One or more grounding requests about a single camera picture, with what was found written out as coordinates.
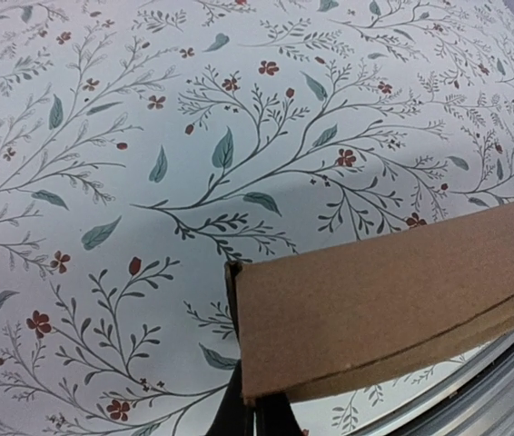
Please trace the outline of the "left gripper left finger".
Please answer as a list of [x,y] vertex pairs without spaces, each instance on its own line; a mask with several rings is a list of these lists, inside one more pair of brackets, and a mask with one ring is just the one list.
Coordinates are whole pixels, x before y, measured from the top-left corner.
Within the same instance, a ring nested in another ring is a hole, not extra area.
[[236,363],[207,436],[252,436],[254,412],[242,398],[242,366]]

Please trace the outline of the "brown cardboard box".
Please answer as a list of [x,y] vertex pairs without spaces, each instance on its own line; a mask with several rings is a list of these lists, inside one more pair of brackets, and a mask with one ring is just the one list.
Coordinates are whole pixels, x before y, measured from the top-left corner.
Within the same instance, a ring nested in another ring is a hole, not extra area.
[[309,401],[514,330],[514,203],[265,263],[225,280],[247,403]]

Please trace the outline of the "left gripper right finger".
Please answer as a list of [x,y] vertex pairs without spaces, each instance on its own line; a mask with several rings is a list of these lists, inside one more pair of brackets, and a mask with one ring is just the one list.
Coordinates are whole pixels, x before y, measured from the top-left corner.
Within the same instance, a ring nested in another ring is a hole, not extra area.
[[302,436],[291,404],[285,393],[275,393],[256,401],[257,436]]

